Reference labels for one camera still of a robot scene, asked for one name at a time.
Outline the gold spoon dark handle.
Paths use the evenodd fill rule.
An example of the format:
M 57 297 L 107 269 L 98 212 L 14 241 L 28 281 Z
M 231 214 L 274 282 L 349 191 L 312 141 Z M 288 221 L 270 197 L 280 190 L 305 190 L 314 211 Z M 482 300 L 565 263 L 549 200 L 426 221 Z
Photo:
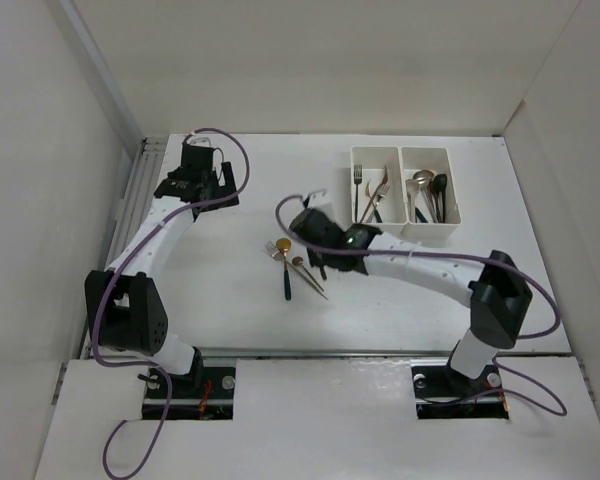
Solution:
M 291 241 L 286 237 L 279 238 L 275 246 L 279 253 L 282 255 L 283 260 L 283 281 L 284 281 L 284 295 L 287 301 L 292 299 L 292 290 L 291 290 L 291 281 L 290 281 L 290 273 L 289 266 L 287 261 L 287 253 L 291 247 Z

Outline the black fork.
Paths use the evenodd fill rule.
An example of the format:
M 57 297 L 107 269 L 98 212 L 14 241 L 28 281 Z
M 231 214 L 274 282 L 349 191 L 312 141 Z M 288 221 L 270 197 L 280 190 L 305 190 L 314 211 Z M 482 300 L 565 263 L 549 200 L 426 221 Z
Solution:
M 354 185 L 354 222 L 359 221 L 359 188 L 363 180 L 363 168 L 361 164 L 353 165 L 353 185 Z

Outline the rose gold fork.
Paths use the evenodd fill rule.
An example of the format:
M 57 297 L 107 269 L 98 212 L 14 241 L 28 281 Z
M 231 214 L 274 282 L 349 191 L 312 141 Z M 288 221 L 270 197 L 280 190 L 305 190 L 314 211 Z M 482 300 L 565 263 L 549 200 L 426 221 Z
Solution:
M 389 189 L 390 189 L 390 184 L 389 184 L 388 169 L 384 168 L 382 180 L 380 181 L 379 185 L 376 187 L 374 192 L 372 194 L 370 194 L 369 192 L 366 193 L 366 195 L 368 197 L 368 205 L 364 211 L 364 216 L 363 216 L 364 223 L 369 223 L 372 220 L 374 220 L 376 223 L 382 222 L 381 216 L 379 213 L 379 204 L 386 198 L 386 196 L 389 192 Z

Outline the white spoon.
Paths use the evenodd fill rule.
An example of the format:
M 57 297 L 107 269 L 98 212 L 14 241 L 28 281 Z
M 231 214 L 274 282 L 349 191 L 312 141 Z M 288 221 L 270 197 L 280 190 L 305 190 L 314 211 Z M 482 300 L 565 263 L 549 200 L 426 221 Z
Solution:
M 409 218 L 412 223 L 417 222 L 417 213 L 416 213 L 416 198 L 419 193 L 419 183 L 415 179 L 408 179 L 405 181 L 405 189 L 408 199 L 409 205 Z

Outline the silver spoon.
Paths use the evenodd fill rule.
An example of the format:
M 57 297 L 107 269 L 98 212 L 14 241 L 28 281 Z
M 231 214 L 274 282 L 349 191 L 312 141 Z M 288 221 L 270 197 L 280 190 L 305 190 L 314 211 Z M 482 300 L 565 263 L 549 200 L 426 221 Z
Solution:
M 424 199 L 426 207 L 429 211 L 431 220 L 434 221 L 436 219 L 435 208 L 433 207 L 433 205 L 430 201 L 430 198 L 429 198 L 429 183 L 431 181 L 431 175 L 430 175 L 429 171 L 428 170 L 419 170 L 413 175 L 412 179 L 418 183 L 419 191 L 420 191 L 421 195 L 423 196 L 423 199 Z

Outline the black spoon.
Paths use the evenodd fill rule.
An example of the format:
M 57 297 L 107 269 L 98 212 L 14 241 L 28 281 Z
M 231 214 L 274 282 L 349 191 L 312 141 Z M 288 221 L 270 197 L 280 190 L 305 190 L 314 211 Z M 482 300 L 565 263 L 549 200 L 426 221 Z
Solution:
M 448 184 L 448 177 L 446 174 L 441 173 L 434 176 L 435 184 L 438 188 L 438 198 L 440 203 L 440 210 L 442 213 L 442 222 L 445 223 L 447 219 L 446 209 L 447 209 L 447 201 L 446 201 L 446 189 Z

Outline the brown wooden spoon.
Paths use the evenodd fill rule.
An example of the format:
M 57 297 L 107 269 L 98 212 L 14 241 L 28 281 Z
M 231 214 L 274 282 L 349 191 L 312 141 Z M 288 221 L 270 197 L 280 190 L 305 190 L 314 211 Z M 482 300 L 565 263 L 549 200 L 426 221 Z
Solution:
M 428 189 L 429 189 L 429 195 L 431 197 L 431 201 L 432 201 L 433 206 L 434 206 L 436 221 L 438 223 L 441 223 L 442 222 L 442 213 L 441 213 L 441 210 L 440 210 L 440 203 L 439 203 L 439 198 L 438 198 L 438 188 L 437 188 L 437 186 L 435 184 L 435 180 L 434 179 L 432 179 L 429 182 Z

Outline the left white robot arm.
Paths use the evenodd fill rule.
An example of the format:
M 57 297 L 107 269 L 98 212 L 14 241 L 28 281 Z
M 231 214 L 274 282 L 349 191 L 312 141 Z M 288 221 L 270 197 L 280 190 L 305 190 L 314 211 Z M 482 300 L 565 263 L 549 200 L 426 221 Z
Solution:
M 85 280 L 93 350 L 131 354 L 162 368 L 171 387 L 185 397 L 203 387 L 203 360 L 197 348 L 169 332 L 155 276 L 200 213 L 239 203 L 231 164 L 214 164 L 217 150 L 207 138 L 185 139 L 180 164 L 158 183 L 129 245 Z

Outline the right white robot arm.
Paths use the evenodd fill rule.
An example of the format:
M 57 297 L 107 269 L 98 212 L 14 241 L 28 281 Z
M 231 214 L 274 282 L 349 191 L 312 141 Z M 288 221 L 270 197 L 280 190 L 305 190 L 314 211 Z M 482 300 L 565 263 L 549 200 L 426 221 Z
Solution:
M 486 265 L 432 258 L 432 249 L 418 250 L 371 225 L 344 230 L 316 208 L 300 213 L 290 230 L 321 248 L 307 250 L 314 266 L 404 281 L 469 309 L 469 327 L 443 369 L 450 397 L 477 393 L 492 358 L 515 346 L 533 294 L 513 272 L 515 264 L 507 254 L 492 251 Z

